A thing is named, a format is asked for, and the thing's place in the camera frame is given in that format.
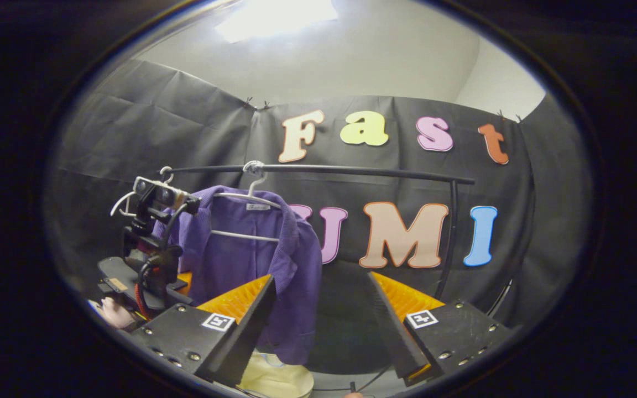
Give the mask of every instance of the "hanger hook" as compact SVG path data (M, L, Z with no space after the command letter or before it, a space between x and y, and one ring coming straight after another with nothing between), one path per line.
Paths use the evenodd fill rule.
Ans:
M161 168L161 171L159 171L159 174L161 174L161 176L163 177L164 173L166 173L169 170L172 170L172 168L170 168L169 166L164 166L164 167ZM171 177L169 177L169 179L164 181L164 184L170 183L172 179L174 179L174 174L173 173L171 173Z
M252 194L255 192L255 186L262 184L267 179L267 174L265 174L265 172L262 170L263 166L265 166L265 164L263 164L261 161L251 160L242 167L243 172L250 173L255 176L260 176L260 179L253 181L252 184L250 184L250 189L248 190L248 195L250 196L252 196Z

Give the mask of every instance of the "metal rod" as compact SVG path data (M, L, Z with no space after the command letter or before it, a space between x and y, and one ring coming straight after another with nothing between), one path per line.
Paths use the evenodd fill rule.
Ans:
M434 294L434 298L439 300L442 298L442 293L444 292L444 287L447 284L447 278L449 277L449 272L451 271L451 265L453 262L453 245L456 242L456 224L457 224L457 215L458 215L458 189L457 183L452 181L451 183L451 194L452 194L452 214L449 221L449 242L447 243L447 254L444 257L444 269L442 270L442 275L439 278L439 285L437 286L437 292Z
M190 167L184 169L171 169L164 172L164 178L167 174L179 173L198 173L198 172L239 172L243 166L203 166ZM281 171L281 172L302 172L302 173L329 173L329 174L355 174L360 176L384 176L384 177L404 177L409 179L420 179L430 181L457 182L459 184L473 185L476 183L474 179L465 179L462 177L446 176L443 174L423 173L421 171L407 170L389 170L389 169L371 169L369 167L352 167L352 166L314 166L304 164L266 164L262 167L263 171Z

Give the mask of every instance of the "yellow letter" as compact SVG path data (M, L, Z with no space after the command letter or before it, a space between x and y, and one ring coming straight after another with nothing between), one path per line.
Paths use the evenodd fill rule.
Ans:
M377 112L362 111L351 113L346 118L347 126L341 129L341 139L346 144L366 143L379 146L387 143L389 136L385 134L385 118Z
M279 161L286 163L303 159L306 156L306 149L301 148L301 140L306 145L311 145L314 141L314 124L323 122L323 112L313 111L306 115L296 116L296 118L286 119L281 125L284 126L284 151L279 155Z
M414 256L407 264L414 269L430 269L439 265L439 241L442 224L449 214L449 207L434 203L422 206L409 229L390 202L372 202L365 205L363 211L370 217L370 238L367 253L359 264L366 269L381 269L387 265L382 257L384 245L399 267L415 245Z

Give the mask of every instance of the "black backdrop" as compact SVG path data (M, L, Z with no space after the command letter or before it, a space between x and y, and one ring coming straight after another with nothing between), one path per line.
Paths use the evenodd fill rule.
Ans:
M567 0L463 3L521 40L571 85L597 128L608 174L616 178L609 179L607 201L615 217L608 220L591 280L528 350L458 396L637 395L637 156L630 160L637 139L621 129L637 115L637 2L608 8ZM131 13L130 5L0 6L0 378L7 381L0 393L191 396L131 365L81 318L60 280L45 271L51 261L38 217L25 211L38 198L48 155L46 114L92 55L159 8L159 2L134 2ZM97 28L69 45L84 20L95 20ZM42 59L51 60L45 72ZM12 206L15 211L1 211ZM4 265L12 266L2 272ZM22 297L28 305L46 305L13 310Z
M452 259L445 259L452 267L442 300L467 300L488 312L513 280L496 317L515 327L543 312L569 282L586 241L586 214L591 211L592 177L579 133L551 98L542 105L532 119L523 121L524 128L473 108L415 98L328 98L255 110L200 78L148 61L131 61L81 99L63 131L44 202L50 239L69 256L66 272L80 277L88 297L98 298L97 261L119 255L121 228L129 223L119 215L110 217L109 210L131 191L136 176L159 178L164 166L241 165L250 160L276 164L285 141L283 121L321 110L325 119L316 124L313 143L304 144L306 156L293 164L402 169L475 179L472 186L458 186L457 236L449 236L450 215L442 227L442 259L447 244L453 245ZM387 143L354 145L340 139L346 117L356 111L384 116ZM452 149L426 151L417 143L415 123L423 116L447 121ZM505 165L488 156L478 133L487 123L505 138L501 143L509 157ZM241 173L178 174L172 184L196 192L213 185L247 188L253 179ZM363 207L368 202L392 202L409 226L427 203L446 204L451 212L450 185L393 177L271 173L258 189L311 207L314 215L309 222L321 241L322 207L340 207L349 214L341 227L336 259L323 265L309 369L369 373L387 365L366 291L368 270L358 265L370 232ZM465 266L463 258L473 239L474 206L498 209L490 244L493 259ZM444 260L433 269L394 267L390 261L377 272L434 295L444 267Z

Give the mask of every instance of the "orange letter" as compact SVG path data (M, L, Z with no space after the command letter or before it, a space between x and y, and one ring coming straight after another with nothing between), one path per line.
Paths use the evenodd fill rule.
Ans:
M504 154L500 151L500 141L501 143L505 140L503 135L495 131L495 128L492 124L486 124L485 126L480 126L478 128L478 132L483 134L485 138L485 148L488 149L488 155L490 158L498 164L507 164L508 163L508 154Z
M392 263L399 267L415 245L417 249L407 264L414 269L430 269L442 261L439 241L442 223L449 207L430 203L422 206L409 229L397 207L390 202L372 202L363 211L370 217L370 238L367 253L358 263L366 269L381 269L387 265L382 257L384 245L390 251Z
M279 161L286 163L303 159L306 156L306 149L301 148L301 140L306 145L311 145L314 141L314 124L323 122L323 112L313 111L306 115L296 116L296 118L286 119L281 125L284 126L284 151L279 155Z

